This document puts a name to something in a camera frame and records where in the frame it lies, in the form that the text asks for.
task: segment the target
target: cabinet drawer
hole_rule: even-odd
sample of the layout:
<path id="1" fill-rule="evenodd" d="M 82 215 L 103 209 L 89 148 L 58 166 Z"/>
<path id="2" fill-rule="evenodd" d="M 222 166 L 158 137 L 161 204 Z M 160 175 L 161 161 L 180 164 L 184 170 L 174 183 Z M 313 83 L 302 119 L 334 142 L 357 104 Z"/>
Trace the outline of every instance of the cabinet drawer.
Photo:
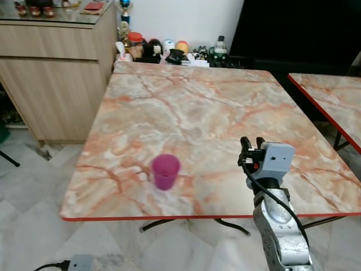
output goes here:
<path id="1" fill-rule="evenodd" d="M 0 56 L 97 59 L 91 29 L 0 25 Z"/>

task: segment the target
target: trophy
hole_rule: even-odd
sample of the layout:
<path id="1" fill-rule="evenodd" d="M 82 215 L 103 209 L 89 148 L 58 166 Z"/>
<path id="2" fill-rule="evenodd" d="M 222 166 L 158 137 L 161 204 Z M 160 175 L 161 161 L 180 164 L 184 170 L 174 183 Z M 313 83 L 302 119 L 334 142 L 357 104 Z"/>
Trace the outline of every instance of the trophy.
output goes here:
<path id="1" fill-rule="evenodd" d="M 121 13 L 121 22 L 120 27 L 118 27 L 118 32 L 120 40 L 124 43 L 124 46 L 129 47 L 128 33 L 130 32 L 130 10 L 133 7 L 133 3 L 130 0 L 119 0 L 116 1 L 116 5 L 119 8 Z"/>

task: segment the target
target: cup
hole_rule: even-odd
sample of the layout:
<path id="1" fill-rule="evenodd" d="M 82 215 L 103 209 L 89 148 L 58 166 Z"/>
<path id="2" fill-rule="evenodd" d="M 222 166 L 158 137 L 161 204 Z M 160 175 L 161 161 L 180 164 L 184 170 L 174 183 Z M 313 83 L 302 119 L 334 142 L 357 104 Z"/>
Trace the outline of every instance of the cup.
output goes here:
<path id="1" fill-rule="evenodd" d="M 152 162 L 155 185 L 160 190 L 169 190 L 174 185 L 181 163 L 172 154 L 161 154 Z"/>

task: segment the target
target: red object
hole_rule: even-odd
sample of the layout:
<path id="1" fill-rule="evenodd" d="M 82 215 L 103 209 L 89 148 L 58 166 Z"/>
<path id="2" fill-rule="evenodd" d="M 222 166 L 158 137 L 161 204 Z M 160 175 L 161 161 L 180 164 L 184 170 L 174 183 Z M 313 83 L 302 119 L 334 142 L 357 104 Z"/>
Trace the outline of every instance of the red object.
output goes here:
<path id="1" fill-rule="evenodd" d="M 345 130 L 341 128 L 341 126 L 322 108 L 321 105 L 318 104 L 318 102 L 312 98 L 310 94 L 307 93 L 307 91 L 295 80 L 292 78 L 291 75 L 287 76 L 292 83 L 307 97 L 308 100 L 311 101 L 311 103 L 314 104 L 314 106 L 329 120 L 330 123 L 332 123 L 336 129 L 346 138 L 348 142 L 357 150 L 358 153 L 361 154 L 361 146 L 358 146 L 357 143 L 347 134 Z"/>
<path id="2" fill-rule="evenodd" d="M 54 12 L 52 10 L 52 7 L 44 7 L 43 10 L 47 17 L 54 17 Z"/>
<path id="3" fill-rule="evenodd" d="M 85 10 L 100 10 L 104 6 L 104 3 L 100 2 L 90 2 L 85 6 Z"/>
<path id="4" fill-rule="evenodd" d="M 141 42 L 143 40 L 142 34 L 138 32 L 129 32 L 128 39 L 132 42 Z"/>
<path id="5" fill-rule="evenodd" d="M 39 17 L 40 16 L 40 8 L 36 7 L 36 6 L 31 6 L 30 7 L 30 13 L 32 14 L 32 16 L 34 17 Z"/>
<path id="6" fill-rule="evenodd" d="M 20 16 L 26 16 L 27 15 L 27 9 L 24 5 L 18 5 L 16 6 L 17 11 L 19 13 Z"/>
<path id="7" fill-rule="evenodd" d="M 297 215 L 298 217 L 331 217 L 331 216 L 359 216 L 360 213 L 312 213 Z M 252 215 L 244 216 L 126 216 L 126 217 L 62 217 L 64 221 L 117 221 L 117 220 L 162 220 L 162 219 L 200 219 L 200 218 L 252 218 Z"/>

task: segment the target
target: red table edge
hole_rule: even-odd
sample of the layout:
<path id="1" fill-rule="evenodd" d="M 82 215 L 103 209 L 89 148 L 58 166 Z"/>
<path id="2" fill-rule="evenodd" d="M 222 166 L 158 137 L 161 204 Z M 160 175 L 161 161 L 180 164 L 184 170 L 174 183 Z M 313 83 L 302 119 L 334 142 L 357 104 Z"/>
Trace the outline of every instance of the red table edge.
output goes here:
<path id="1" fill-rule="evenodd" d="M 316 213 L 310 215 L 297 215 L 298 217 L 334 217 L 334 216 L 361 216 L 359 213 Z M 163 219 L 207 219 L 207 218 L 252 218 L 252 215 L 245 216 L 135 216 L 135 217 L 61 217 L 68 222 L 85 221 L 121 221 L 121 220 L 163 220 Z"/>
<path id="2" fill-rule="evenodd" d="M 361 146 L 358 146 L 357 143 L 344 131 L 341 126 L 339 126 L 336 121 L 318 104 L 318 102 L 312 98 L 310 94 L 289 74 L 288 79 L 311 101 L 311 103 L 317 107 L 317 109 L 332 123 L 333 126 L 347 139 L 347 141 L 361 154 Z"/>

